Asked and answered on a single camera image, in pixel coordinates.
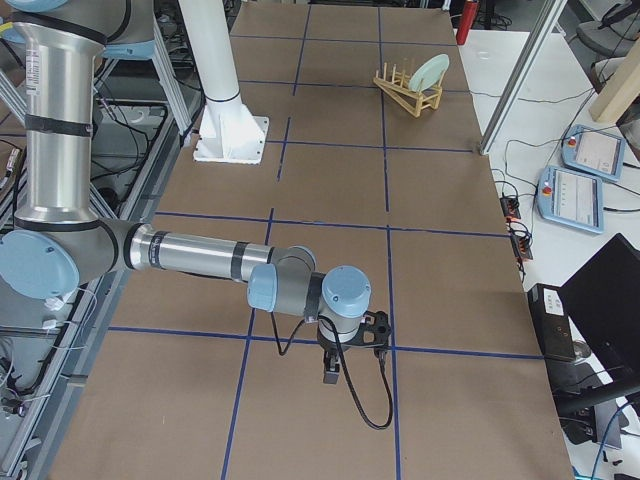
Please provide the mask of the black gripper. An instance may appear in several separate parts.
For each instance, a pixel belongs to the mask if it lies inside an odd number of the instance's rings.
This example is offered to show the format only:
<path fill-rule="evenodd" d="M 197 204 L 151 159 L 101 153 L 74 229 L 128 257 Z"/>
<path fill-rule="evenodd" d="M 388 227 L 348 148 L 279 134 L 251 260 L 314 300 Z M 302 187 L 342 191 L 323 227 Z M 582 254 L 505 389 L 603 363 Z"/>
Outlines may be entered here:
<path fill-rule="evenodd" d="M 338 353 L 336 340 L 341 341 L 337 331 L 331 328 L 322 330 L 318 328 L 317 340 L 324 350 L 323 354 L 323 383 L 336 384 L 340 378 L 341 360 Z"/>

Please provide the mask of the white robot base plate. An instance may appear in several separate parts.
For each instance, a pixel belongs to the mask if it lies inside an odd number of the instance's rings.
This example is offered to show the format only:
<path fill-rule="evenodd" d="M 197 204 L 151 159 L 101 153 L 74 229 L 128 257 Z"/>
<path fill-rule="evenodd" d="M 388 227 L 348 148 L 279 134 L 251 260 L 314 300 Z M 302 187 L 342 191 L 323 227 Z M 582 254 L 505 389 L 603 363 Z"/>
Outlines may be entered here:
<path fill-rule="evenodd" d="M 270 119 L 241 104 L 238 113 L 214 115 L 205 109 L 193 158 L 197 162 L 260 164 Z"/>

